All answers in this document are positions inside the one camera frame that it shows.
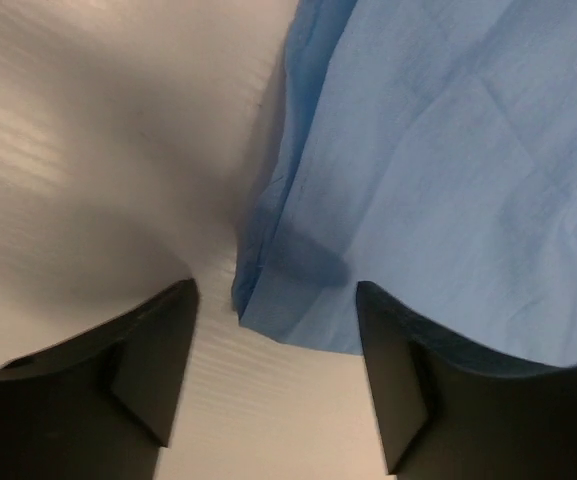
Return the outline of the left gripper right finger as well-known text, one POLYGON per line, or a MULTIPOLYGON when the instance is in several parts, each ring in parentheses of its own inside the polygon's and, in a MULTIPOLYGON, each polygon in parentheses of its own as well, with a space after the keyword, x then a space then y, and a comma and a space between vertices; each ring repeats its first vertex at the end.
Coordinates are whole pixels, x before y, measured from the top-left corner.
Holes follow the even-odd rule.
POLYGON ((502 354, 362 281, 356 308, 387 471, 577 479, 577 366, 502 354))

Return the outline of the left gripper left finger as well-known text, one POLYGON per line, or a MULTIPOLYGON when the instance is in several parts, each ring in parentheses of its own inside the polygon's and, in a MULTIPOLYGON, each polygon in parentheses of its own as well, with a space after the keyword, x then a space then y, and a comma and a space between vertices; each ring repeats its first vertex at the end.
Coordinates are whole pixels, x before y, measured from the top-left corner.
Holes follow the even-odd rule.
POLYGON ((0 479, 151 479, 171 440, 199 291, 133 310, 0 367, 0 479))

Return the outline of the light blue long sleeve shirt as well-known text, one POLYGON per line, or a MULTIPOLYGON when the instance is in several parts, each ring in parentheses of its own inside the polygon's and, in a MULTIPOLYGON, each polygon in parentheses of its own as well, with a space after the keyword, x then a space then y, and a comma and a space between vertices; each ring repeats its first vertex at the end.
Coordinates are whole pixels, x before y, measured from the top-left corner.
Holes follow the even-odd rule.
POLYGON ((370 281, 497 351, 577 364, 577 1, 303 1, 240 324, 361 350, 370 281))

